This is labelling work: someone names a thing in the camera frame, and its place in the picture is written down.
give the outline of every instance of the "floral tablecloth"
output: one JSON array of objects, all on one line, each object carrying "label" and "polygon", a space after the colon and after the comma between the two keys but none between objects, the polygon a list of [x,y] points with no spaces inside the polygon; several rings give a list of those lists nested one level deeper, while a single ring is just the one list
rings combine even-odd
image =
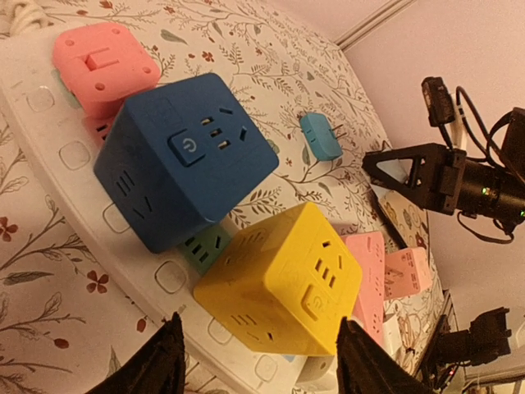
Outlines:
[{"label": "floral tablecloth", "polygon": [[[281,161],[231,212],[239,227],[313,201],[341,234],[384,229],[360,167],[366,151],[388,144],[386,134],[342,52],[322,36],[257,1],[40,4],[55,24],[126,25],[160,66],[161,84],[210,71],[226,81]],[[0,15],[0,39],[9,39],[7,30]],[[298,122],[310,111],[342,125],[342,158],[312,156]],[[436,277],[432,294],[440,289]],[[405,347],[418,354],[441,307],[434,299],[387,305],[399,315]],[[85,392],[155,330],[68,225],[0,117],[0,392]],[[401,359],[413,372],[417,357]],[[189,391],[231,391],[191,357],[187,364]]]}]

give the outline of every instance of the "yellow cube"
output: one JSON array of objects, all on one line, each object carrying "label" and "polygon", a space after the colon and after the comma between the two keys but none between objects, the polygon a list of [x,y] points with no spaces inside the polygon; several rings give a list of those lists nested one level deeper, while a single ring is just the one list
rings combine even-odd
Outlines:
[{"label": "yellow cube", "polygon": [[251,350],[334,355],[361,278],[345,243],[306,203],[239,231],[194,296]]}]

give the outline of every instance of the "white cord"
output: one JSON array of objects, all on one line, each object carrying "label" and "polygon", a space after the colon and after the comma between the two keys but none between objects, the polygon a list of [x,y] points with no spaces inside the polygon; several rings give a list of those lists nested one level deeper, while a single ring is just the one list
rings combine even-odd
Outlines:
[{"label": "white cord", "polygon": [[11,36],[42,29],[49,25],[43,8],[34,0],[4,0],[4,10],[11,23]]}]

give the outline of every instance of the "wall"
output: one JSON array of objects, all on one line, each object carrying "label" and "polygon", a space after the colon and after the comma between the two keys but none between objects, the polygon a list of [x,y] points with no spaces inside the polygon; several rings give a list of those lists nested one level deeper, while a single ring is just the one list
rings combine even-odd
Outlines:
[{"label": "wall", "polygon": [[[524,16],[520,1],[418,0],[347,51],[394,146],[441,141],[427,121],[426,76],[467,89],[488,126],[513,106],[525,107]],[[525,305],[525,228],[512,245],[488,245],[455,218],[433,214],[431,232],[461,326],[489,309]],[[478,371],[517,365],[525,365],[525,350]]]},{"label": "wall", "polygon": [[336,41],[389,0],[267,0]]}]

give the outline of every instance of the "blue cube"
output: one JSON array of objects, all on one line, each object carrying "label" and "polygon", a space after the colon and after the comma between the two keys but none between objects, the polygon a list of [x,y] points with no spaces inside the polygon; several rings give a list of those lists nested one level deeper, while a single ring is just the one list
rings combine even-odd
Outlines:
[{"label": "blue cube", "polygon": [[206,74],[128,98],[94,172],[161,253],[220,222],[278,164],[222,79]]}]

